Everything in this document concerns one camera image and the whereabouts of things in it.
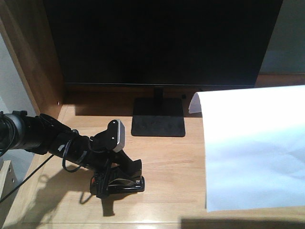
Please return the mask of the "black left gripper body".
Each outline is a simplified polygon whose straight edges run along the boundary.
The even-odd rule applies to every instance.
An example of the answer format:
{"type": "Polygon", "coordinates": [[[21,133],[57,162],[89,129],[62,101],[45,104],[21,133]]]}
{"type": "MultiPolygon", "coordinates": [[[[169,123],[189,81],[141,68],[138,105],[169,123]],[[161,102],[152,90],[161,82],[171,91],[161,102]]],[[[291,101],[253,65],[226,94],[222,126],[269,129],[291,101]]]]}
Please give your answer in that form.
{"type": "Polygon", "coordinates": [[[101,171],[112,163],[121,165],[129,162],[123,150],[118,153],[109,150],[106,141],[107,133],[98,133],[92,137],[74,134],[63,150],[62,167],[68,172],[75,172],[80,167],[101,171]]]}

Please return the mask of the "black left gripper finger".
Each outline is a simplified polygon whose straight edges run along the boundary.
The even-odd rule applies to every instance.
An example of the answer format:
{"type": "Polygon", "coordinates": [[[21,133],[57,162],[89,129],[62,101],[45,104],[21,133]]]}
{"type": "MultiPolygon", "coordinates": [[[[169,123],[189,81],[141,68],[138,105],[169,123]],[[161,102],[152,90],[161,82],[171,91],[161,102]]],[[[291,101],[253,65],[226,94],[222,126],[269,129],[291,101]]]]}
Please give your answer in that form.
{"type": "Polygon", "coordinates": [[[109,196],[108,185],[110,178],[110,171],[95,172],[96,183],[96,197],[107,198],[109,196]]]}
{"type": "Polygon", "coordinates": [[[119,167],[129,177],[140,177],[142,175],[142,161],[140,159],[123,163],[119,167]]]}

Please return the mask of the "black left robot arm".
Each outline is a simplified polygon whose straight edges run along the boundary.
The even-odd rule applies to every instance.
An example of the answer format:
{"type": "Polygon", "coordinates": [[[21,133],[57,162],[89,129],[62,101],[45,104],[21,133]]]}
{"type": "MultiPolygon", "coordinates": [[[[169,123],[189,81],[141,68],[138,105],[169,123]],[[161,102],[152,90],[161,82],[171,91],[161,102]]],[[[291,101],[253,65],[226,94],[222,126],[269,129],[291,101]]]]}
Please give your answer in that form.
{"type": "Polygon", "coordinates": [[[62,159],[62,168],[74,173],[81,167],[92,170],[90,193],[100,199],[112,194],[143,192],[141,160],[131,160],[123,151],[125,127],[121,120],[108,123],[95,136],[80,135],[57,119],[27,111],[0,114],[0,154],[23,149],[38,155],[50,153],[62,159]]]}

